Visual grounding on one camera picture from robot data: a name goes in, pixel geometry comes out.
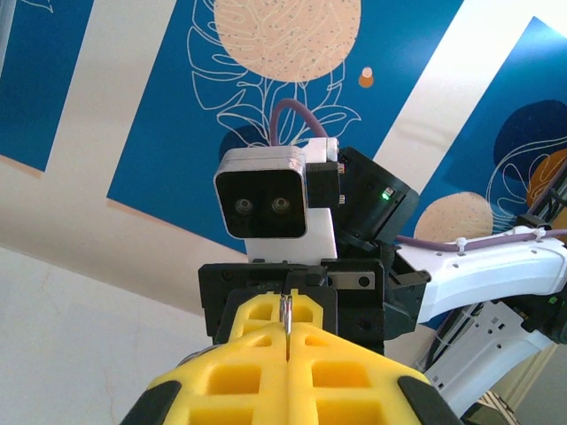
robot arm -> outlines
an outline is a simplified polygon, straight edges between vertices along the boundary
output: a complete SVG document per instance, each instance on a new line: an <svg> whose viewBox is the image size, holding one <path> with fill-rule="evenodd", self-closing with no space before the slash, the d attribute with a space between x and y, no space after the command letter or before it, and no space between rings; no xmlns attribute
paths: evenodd
<svg viewBox="0 0 567 425"><path fill-rule="evenodd" d="M341 176L344 167L346 172ZM241 405L240 400L248 400L248 396L238 396L231 401L232 410L215 404L215 400L229 400L228 396L219 398L221 393L215 392L211 393L212 398L205 400L203 396L214 379L211 371L219 369L229 373L233 366L226 365L235 362L246 363L242 370L248 375L257 375L263 367L269 369L270 374L280 376L272 385L288 380L286 385L290 386L279 385L282 389L303 391L309 383L309 391L314 391L316 397L312 400L311 413L305 412L312 421L307 421L307 416L290 413L288 417L282 413L271 422L260 422L254 419L256 416L250 407L245 411L238 410L244 419L234 423L327 423L322 418L328 418L328 423L337 423L336 418L341 414L358 415L354 417L365 421L363 423L402 423L402 417L412 418L411 422L403 423L459 423L454 421L454 416L447 415L447 405L431 394L433 387L410 385L411 388L404 390L398 372L392 372L389 378L378 377L376 368L370 366L374 362L369 357L378 354L359 352L358 349L362 350L360 345L383 353L385 339L409 332L416 323L428 321L448 310L521 294L546 296L563 291L567 250L554 238L540 239L540 232L531 241L477 250L467 250L465 246L461 252L433 251L408 243L393 248L394 237L415 209L417 194L359 152L348 148L339 152L336 139L311 139L303 149L277 146L230 151L215 175L215 188L226 228L234 237L245 240L251 261L243 265L205 265L199 270L207 334L215 344L223 346L156 380L123 423L154 423L140 422L138 414L147 412L144 400L153 400L153 391L163 388L162 385L167 385L169 392L165 407L162 406L156 416L159 421L155 423L222 423L223 415L236 414L236 406ZM511 234L525 234L529 239L533 232L533 229L518 227L507 236L490 236L488 239L504 240ZM297 332L284 335L285 327L273 323L282 319L275 317L273 306L259 303L252 308L247 304L257 303L259 297L270 293L278 297L278 294L291 296L298 301L296 305L309 298L316 306L312 310L300 306L296 310L294 306L295 321L303 323L289 327ZM515 307L503 302L488 303L481 314L468 323L458 344L454 344L447 351L448 355L426 372L436 388L434 393L438 394L438 390L451 409L462 414L517 362L551 344L543 333L545 327L524 327L525 320L516 313ZM282 354L281 341L285 341L283 352L288 353L287 359L284 356L283 360L277 357ZM299 355L305 345L312 346L307 349L311 357ZM264 351L266 354L250 352L250 347L266 346L272 347L271 351ZM294 351L293 346L301 348ZM319 386L315 385L319 378L315 378L315 370L309 368L334 359L333 352L339 353L340 347L347 346L349 352L355 353L354 357L343 356L342 363L323 368L320 386L326 388L315 388ZM327 350L330 353L327 356L323 347L335 347L336 350ZM270 358L270 352L282 360L281 365L270 360L276 358ZM313 357L316 352L322 357ZM255 356L259 356L256 366ZM388 365L393 371L394 363ZM426 381L407 369L402 372ZM191 380L188 373L198 376ZM329 380L329 375L334 374L343 377ZM215 385L231 390L232 382L240 378L234 375L229 379L229 375L219 378ZM296 380L311 375L313 381L299 384ZM331 381L341 382L341 387L373 388L379 386L379 380L383 378L390 383L395 378L398 382L388 392L386 398L390 401L379 400L382 396L371 392L359 398L356 396L358 390L352 389L330 400L330 393L325 392L333 386L329 384ZM253 379L254 393L264 385L259 379ZM250 393L250 388L245 390L245 394ZM421 398L427 400L427 406L412 404L412 397L413 400L420 399L419 391L427 392L427 397ZM203 418L208 421L194 420L204 410L198 405L197 411L201 413L191 416L191 407L180 401L182 396L189 401L205 403ZM296 400L292 396L288 394L284 399ZM302 401L306 400L297 399L294 403ZM335 407L317 410L319 406L341 405L343 401L344 410ZM250 403L250 406L256 406L256 402ZM387 407L394 405L397 406L395 409ZM431 413L433 405L436 412L445 415L442 422L436 421L439 419L435 417L436 413L432 417L423 416L425 413L421 409L429 409ZM175 408L173 413L170 413L170 407ZM284 410L291 412L296 407L286 404Z"/></svg>
<svg viewBox="0 0 567 425"><path fill-rule="evenodd" d="M520 226L499 235L533 235L537 229ZM397 253L416 270L427 270L427 283L417 321L464 305L523 294L550 295L565 284L567 249L552 237L503 243L463 253L432 251L404 245Z"/></svg>

white stripe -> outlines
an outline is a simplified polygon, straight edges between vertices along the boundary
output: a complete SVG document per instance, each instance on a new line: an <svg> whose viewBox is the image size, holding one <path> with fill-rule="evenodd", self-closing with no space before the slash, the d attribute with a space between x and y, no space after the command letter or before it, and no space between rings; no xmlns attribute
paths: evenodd
<svg viewBox="0 0 567 425"><path fill-rule="evenodd" d="M8 38L10 38L15 10L16 0L0 0L0 76L2 76L4 68Z"/></svg>
<svg viewBox="0 0 567 425"><path fill-rule="evenodd" d="M536 18L567 38L567 2L542 0L534 7Z"/></svg>
<svg viewBox="0 0 567 425"><path fill-rule="evenodd" d="M377 163L423 191L532 19L532 4L465 0L374 157Z"/></svg>
<svg viewBox="0 0 567 425"><path fill-rule="evenodd" d="M197 269L245 256L106 203L174 4L95 1L45 174L0 163L0 243L200 313Z"/></svg>

white line drawing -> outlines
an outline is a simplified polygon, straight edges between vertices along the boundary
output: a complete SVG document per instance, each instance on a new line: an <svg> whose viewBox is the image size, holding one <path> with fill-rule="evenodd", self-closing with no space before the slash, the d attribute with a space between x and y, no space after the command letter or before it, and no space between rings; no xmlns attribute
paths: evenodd
<svg viewBox="0 0 567 425"><path fill-rule="evenodd" d="M187 56L195 97L202 109L217 111L216 121L234 133L243 146L266 144L271 112L286 97L305 104L329 136L340 137L351 122L361 120L354 109L339 104L346 72L344 61L316 82L275 81L249 71L227 54L216 31L213 0L195 0L191 24ZM283 112L280 123L280 144L306 140L309 128L294 111ZM245 140L237 132L243 126L253 126L262 140Z"/></svg>
<svg viewBox="0 0 567 425"><path fill-rule="evenodd" d="M53 6L51 5L51 0L20 0L22 3L29 4L34 7L39 7L45 9L50 13L53 13Z"/></svg>
<svg viewBox="0 0 567 425"><path fill-rule="evenodd" d="M522 155L529 154L534 151L540 151L543 149L548 151L549 148L554 148L554 151L567 148L567 136L551 140L539 140L537 142L530 142L522 146L518 146L506 155L494 169L493 174L488 181L485 196L486 201L493 209L494 232L503 232L510 229L514 224L514 219L517 215L516 208L524 207L524 209L527 209L527 193L529 191L535 191L537 196L546 188L548 183L548 181L532 182L530 177L535 172L536 167L541 164L542 161L546 160L551 154L541 153L532 161L527 173L527 179L525 175L522 175L519 167L515 164L515 159L521 158ZM553 175L556 169L562 164L563 162L560 161L559 164L553 164L552 166L549 165L548 167L550 169L546 169L545 174ZM514 185L516 186L514 189L510 187L510 180L512 179L516 182L521 182L519 185L520 193L518 193L517 183ZM493 192L497 194L504 192L505 195L495 196Z"/></svg>

white wall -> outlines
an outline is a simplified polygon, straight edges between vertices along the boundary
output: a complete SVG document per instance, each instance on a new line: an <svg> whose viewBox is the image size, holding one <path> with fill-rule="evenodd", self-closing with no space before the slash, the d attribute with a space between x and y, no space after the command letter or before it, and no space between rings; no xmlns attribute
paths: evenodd
<svg viewBox="0 0 567 425"><path fill-rule="evenodd" d="M197 313L198 268L245 256L106 198L174 5L95 1L47 170L0 156L0 244Z"/></svg>
<svg viewBox="0 0 567 425"><path fill-rule="evenodd" d="M0 248L0 423L114 424L201 317Z"/></svg>

purple cable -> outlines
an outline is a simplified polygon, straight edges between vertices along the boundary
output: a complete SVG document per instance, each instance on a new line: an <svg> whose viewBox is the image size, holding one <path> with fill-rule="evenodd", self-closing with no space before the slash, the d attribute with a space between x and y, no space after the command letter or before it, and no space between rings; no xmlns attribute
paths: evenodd
<svg viewBox="0 0 567 425"><path fill-rule="evenodd" d="M270 146L280 145L279 141L277 140L277 123L280 118L280 113L282 113L282 111L285 108L290 108L299 115L301 115L301 118L303 118L303 120L306 122L309 128L311 128L311 130L315 133L316 137L329 137L327 135L327 132L319 122L319 120L313 115L311 111L307 109L307 107L304 104L298 102L295 99L282 99L277 103L276 108L274 108L274 111L272 111L272 116L270 117L269 120Z"/></svg>
<svg viewBox="0 0 567 425"><path fill-rule="evenodd" d="M559 170L557 170L557 173L554 174L553 178L549 181L546 188L540 193L536 200L533 201L533 204L528 210L528 213L533 213L535 209L540 206L541 202L546 198L549 190L555 186L557 180L559 179L559 176L565 171L565 169L567 169L567 161L563 162L563 165L561 166L561 168L559 168Z"/></svg>
<svg viewBox="0 0 567 425"><path fill-rule="evenodd" d="M567 228L559 228L557 230L548 230L543 236L543 238L547 237L556 237L556 236L565 236L567 235ZM489 246L496 246L502 245L503 243L511 243L511 242L525 242L535 240L536 235L533 233L523 233L521 235L505 235L501 237L492 237L490 239L483 239L481 241L472 241L467 242L465 246L465 251L471 250L479 250L480 248L487 248ZM405 243L409 246L414 246L416 248L423 248L425 250L430 251L441 251L441 252L458 252L459 247L453 243L441 243L441 242L431 242L431 241L422 241L420 239L415 239L409 236L397 236L396 240Z"/></svg>

